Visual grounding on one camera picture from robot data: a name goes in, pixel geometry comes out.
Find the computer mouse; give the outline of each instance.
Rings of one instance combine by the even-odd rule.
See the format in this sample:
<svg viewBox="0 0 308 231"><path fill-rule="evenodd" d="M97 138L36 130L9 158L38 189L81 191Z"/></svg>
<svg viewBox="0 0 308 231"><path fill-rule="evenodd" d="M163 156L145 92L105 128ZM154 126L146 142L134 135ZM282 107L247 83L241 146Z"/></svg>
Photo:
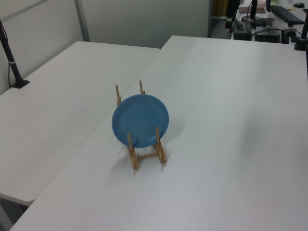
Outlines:
<svg viewBox="0 0 308 231"><path fill-rule="evenodd" d="M297 7L297 8L304 8L305 4L303 4L303 3L295 3L293 6Z"/></svg>

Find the blue plate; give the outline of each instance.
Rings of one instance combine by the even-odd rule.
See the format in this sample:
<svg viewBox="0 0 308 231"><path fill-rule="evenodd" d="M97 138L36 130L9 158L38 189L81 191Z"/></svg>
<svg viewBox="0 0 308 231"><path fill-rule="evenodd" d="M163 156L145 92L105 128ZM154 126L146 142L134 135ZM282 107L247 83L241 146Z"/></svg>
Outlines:
<svg viewBox="0 0 308 231"><path fill-rule="evenodd" d="M130 132L134 148L145 148L156 143L156 126L162 138L169 124L165 105L152 95L133 95L123 100L112 116L112 130L117 139L129 146Z"/></svg>

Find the keyboard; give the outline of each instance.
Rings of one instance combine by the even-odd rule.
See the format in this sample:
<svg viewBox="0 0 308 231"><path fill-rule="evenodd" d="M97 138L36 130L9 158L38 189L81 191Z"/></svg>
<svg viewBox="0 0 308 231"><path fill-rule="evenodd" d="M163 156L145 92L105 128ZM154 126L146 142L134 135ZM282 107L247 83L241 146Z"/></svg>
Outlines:
<svg viewBox="0 0 308 231"><path fill-rule="evenodd" d="M286 8L282 6L270 6L270 10L274 15L284 20L289 26L304 24L304 21L300 20L294 14L289 12Z"/></svg>

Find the cable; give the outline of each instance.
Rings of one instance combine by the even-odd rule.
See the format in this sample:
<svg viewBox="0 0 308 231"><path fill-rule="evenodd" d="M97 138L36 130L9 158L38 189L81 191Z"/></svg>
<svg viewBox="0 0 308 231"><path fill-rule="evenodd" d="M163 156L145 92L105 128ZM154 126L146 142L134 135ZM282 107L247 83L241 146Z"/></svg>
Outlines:
<svg viewBox="0 0 308 231"><path fill-rule="evenodd" d="M250 7L250 5L252 4L252 1L250 2L250 4L246 7L246 9L244 10L244 12L245 11L249 11L249 7Z"/></svg>
<svg viewBox="0 0 308 231"><path fill-rule="evenodd" d="M10 81L10 63L9 63L9 74L8 74L8 79L9 79L9 86L10 86L10 88L11 88L12 86L11 86L11 81Z"/></svg>
<svg viewBox="0 0 308 231"><path fill-rule="evenodd" d="M278 28L273 28L273 29L264 29L264 30L260 30L260 31L257 31L255 33L252 34L253 35L256 35L258 33L262 33L262 32L266 32L266 31L271 31L271 30L279 30L279 31L282 31L281 29L278 29Z"/></svg>

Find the wooden plate stand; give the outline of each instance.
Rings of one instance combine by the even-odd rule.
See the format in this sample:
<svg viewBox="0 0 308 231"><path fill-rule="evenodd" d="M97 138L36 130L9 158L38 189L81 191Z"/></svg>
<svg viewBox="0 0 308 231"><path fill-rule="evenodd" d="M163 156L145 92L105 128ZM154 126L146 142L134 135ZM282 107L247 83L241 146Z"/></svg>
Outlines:
<svg viewBox="0 0 308 231"><path fill-rule="evenodd" d="M142 88L142 82L141 80L139 81L140 84L140 92L141 94L145 94L145 91ZM116 89L116 97L117 97L117 101L116 104L119 106L121 101L121 96L119 94L119 88L116 85L115 86ZM132 142L131 142L131 137L130 137L130 133L127 134L128 137L128 142L129 142L129 147L128 151L129 151L129 156L130 156L130 160L131 160L131 164L133 165L134 170L139 169L139 161L142 159L146 159L146 158L150 158L150 157L154 157L154 156L158 156L159 160L161 163L166 163L167 162L167 158L164 152L164 148L162 146L162 143L160 142L160 138L159 138L159 127L156 126L156 144L154 144L154 148L156 150L155 153L152 154L147 154L147 155L136 155L135 149L133 148Z"/></svg>

